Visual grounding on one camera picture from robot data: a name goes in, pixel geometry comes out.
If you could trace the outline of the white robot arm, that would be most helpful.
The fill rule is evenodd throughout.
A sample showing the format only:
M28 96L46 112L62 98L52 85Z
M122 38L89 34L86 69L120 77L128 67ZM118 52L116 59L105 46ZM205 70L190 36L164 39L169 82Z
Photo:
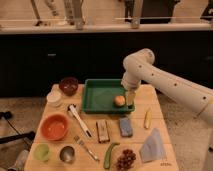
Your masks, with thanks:
M141 81L145 81L176 103L195 112L197 117L211 127L203 171L213 171L213 89L158 69L153 65L154 61L155 55L148 48L124 58L125 72L121 85L126 90L127 105L133 104L135 91L139 88Z

